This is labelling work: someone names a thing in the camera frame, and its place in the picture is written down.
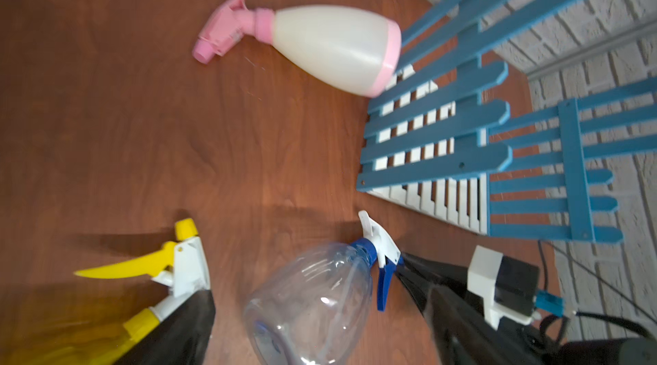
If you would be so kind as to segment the clear spray bottle blue nozzle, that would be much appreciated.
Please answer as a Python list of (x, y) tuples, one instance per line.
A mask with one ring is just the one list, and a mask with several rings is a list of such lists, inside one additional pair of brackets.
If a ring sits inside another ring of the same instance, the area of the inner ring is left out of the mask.
[(344, 364), (364, 331), (371, 303), (387, 306), (403, 261), (388, 232), (359, 212), (362, 236), (325, 243), (276, 271), (251, 295), (246, 330), (263, 364)]

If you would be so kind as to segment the yellow spray bottle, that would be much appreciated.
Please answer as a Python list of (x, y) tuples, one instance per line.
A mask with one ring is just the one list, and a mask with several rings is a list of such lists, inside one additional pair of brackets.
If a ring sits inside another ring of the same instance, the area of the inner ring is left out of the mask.
[(198, 228), (177, 221), (158, 250), (70, 281), (15, 288), (1, 304), (3, 364), (116, 364), (196, 291), (210, 290)]

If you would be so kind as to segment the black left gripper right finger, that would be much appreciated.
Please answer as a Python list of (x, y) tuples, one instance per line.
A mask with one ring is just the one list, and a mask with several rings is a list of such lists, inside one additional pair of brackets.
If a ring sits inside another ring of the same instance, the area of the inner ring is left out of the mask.
[(493, 329), (484, 303), (466, 289), (467, 268), (404, 253), (396, 278), (409, 292), (443, 364), (541, 364), (521, 335), (525, 327), (504, 318)]

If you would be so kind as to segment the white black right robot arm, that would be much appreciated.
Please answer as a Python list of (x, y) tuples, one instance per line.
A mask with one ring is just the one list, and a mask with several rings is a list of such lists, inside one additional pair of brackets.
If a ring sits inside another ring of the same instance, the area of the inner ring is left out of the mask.
[(656, 341), (647, 338), (569, 342), (547, 364), (640, 365), (656, 364)]

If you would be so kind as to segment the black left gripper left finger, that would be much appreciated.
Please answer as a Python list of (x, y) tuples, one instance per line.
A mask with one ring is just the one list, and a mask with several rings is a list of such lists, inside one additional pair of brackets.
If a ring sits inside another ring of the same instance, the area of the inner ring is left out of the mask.
[(116, 364), (201, 365), (205, 361), (215, 317), (212, 292), (196, 291)]

